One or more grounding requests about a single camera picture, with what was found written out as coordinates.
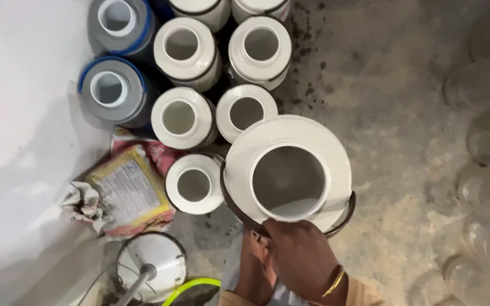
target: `metal rod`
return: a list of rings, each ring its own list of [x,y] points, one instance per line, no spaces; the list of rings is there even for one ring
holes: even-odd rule
[[[137,281],[133,283],[132,287],[126,291],[114,306],[126,306],[133,299],[133,296],[140,289],[143,282],[153,279],[154,276],[156,276],[156,268],[154,268],[153,265],[143,265],[140,269],[140,276]]]

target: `sleeve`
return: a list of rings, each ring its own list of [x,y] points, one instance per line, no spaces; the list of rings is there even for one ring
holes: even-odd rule
[[[218,306],[255,306],[248,300],[236,295],[231,291],[221,290]]]
[[[349,276],[349,289],[347,290],[347,302],[345,306],[389,306],[381,295],[364,285],[362,282]]]

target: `green hose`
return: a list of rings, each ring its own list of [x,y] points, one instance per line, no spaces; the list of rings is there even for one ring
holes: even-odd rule
[[[221,287],[221,281],[218,279],[214,278],[209,278],[209,277],[202,277],[202,278],[197,278],[193,279],[190,282],[186,282],[179,286],[173,293],[168,297],[168,299],[162,304],[162,306],[170,306],[171,303],[179,296],[181,293],[185,292],[186,290],[196,286],[196,285],[213,285],[217,287]]]

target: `gold bangle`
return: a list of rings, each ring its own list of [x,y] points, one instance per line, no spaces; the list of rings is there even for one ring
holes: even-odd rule
[[[337,285],[339,285],[339,283],[341,282],[341,279],[344,277],[344,274],[345,274],[344,267],[342,265],[338,265],[337,267],[340,268],[340,272],[338,272],[336,280],[334,281],[332,286],[330,286],[330,288],[328,288],[328,290],[322,295],[322,297],[325,297],[325,296],[329,295],[332,291],[334,291],[334,289],[336,289]]]

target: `white wall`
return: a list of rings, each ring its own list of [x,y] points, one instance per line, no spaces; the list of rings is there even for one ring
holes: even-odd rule
[[[92,235],[50,210],[109,145],[109,127],[83,113],[75,93],[92,59],[89,4],[0,0],[0,305]]]

